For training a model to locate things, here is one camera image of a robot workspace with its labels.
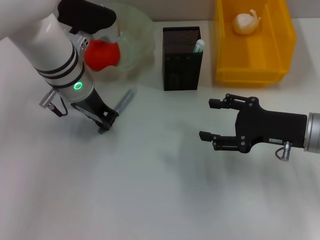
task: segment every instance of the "white tabletop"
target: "white tabletop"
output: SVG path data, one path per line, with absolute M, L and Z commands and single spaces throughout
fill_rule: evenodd
M 96 81 L 110 107 L 138 88 L 104 135 L 71 107 L 63 118 L 39 107 L 50 87 L 1 41 L 0 239 L 318 240 L 320 155 L 293 149 L 284 163 L 277 145 L 241 154 L 199 138 L 235 135 L 237 111 L 208 105 L 227 93 L 258 97 L 270 111 L 320 113 L 320 18 L 293 22 L 291 72 L 264 89 L 212 85 L 210 22 L 155 23 L 154 60 Z M 197 91 L 163 91 L 162 28 L 176 26 L 200 26 L 207 43 Z

